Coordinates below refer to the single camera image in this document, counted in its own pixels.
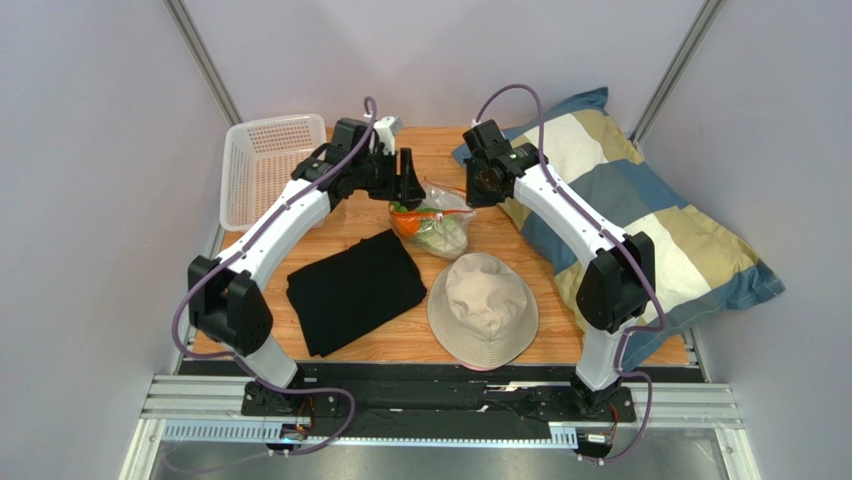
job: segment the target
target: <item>plaid pillow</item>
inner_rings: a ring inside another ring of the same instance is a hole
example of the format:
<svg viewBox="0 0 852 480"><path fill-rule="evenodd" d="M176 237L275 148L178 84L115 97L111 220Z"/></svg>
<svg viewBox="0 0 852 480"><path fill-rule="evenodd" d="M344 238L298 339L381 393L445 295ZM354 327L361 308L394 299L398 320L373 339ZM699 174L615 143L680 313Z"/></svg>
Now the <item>plaid pillow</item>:
<svg viewBox="0 0 852 480"><path fill-rule="evenodd" d="M784 291L784 284L745 241L690 205L658 177L612 122L604 88L575 95L545 114L544 153L559 175L609 221L654 241L657 296L666 311L660 333L636 333L624 355L625 370L647 359L671 335L683 333L726 309L743 310ZM505 131L513 146L538 141L538 120ZM466 145L453 151L460 163ZM562 300L578 325L588 325L576 294L585 269L538 215L514 199L503 203L521 235L553 264ZM657 318L650 304L640 324Z"/></svg>

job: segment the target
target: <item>metal floor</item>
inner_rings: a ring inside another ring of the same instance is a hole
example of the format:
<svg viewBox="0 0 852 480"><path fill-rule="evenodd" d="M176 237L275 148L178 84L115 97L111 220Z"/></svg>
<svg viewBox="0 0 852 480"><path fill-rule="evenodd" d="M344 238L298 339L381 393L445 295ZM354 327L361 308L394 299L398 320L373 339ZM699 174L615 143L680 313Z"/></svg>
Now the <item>metal floor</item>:
<svg viewBox="0 0 852 480"><path fill-rule="evenodd" d="M631 439L629 430L619 433L623 435L614 452ZM158 454L169 452L169 461L180 468L209 468L263 450L256 444L186 442L162 443ZM151 478L188 477L157 462ZM714 430L700 429L646 431L629 457L604 467L578 462L571 451L548 449L336 446L305 457L264 457L197 478L717 480L728 476Z"/></svg>

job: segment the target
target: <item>hat brim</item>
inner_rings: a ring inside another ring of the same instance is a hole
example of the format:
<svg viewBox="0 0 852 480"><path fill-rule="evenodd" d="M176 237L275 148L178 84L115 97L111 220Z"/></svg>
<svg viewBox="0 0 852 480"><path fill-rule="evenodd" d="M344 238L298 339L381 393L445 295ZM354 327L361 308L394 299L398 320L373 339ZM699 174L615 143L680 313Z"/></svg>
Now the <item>hat brim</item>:
<svg viewBox="0 0 852 480"><path fill-rule="evenodd" d="M435 338L458 361L482 370L493 370L517 358L538 333L538 304L529 285L521 279L527 308L519 320L521 325L518 334L501 342L486 343L460 324L450 310L447 275L451 267L448 266L438 274L429 291L427 316Z"/></svg>

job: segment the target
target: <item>beige hat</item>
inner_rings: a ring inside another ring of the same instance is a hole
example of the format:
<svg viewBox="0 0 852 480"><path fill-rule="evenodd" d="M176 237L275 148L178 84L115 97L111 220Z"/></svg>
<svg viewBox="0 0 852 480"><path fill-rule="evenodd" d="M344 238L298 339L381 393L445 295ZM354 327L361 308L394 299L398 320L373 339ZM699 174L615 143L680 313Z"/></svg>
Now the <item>beige hat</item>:
<svg viewBox="0 0 852 480"><path fill-rule="evenodd" d="M438 275L429 292L428 315L435 338L474 369L511 362L538 332L532 290L487 253L462 255Z"/></svg>

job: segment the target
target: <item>white wall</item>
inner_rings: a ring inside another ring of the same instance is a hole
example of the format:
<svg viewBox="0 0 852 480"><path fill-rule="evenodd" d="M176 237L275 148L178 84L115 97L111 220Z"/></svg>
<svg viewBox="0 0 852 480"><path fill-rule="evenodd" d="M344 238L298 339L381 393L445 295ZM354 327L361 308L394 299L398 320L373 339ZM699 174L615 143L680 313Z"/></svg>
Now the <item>white wall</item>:
<svg viewBox="0 0 852 480"><path fill-rule="evenodd" d="M467 125L488 96L531 83L545 105L601 85L625 130L642 110L701 0L186 0L244 120L358 117L371 94L406 125ZM501 124L535 113L515 93Z"/></svg>
<svg viewBox="0 0 852 480"><path fill-rule="evenodd" d="M766 479L852 468L852 3L730 1L645 144L787 292L699 331Z"/></svg>
<svg viewBox="0 0 852 480"><path fill-rule="evenodd" d="M227 125L160 1L0 6L0 477L116 478Z"/></svg>

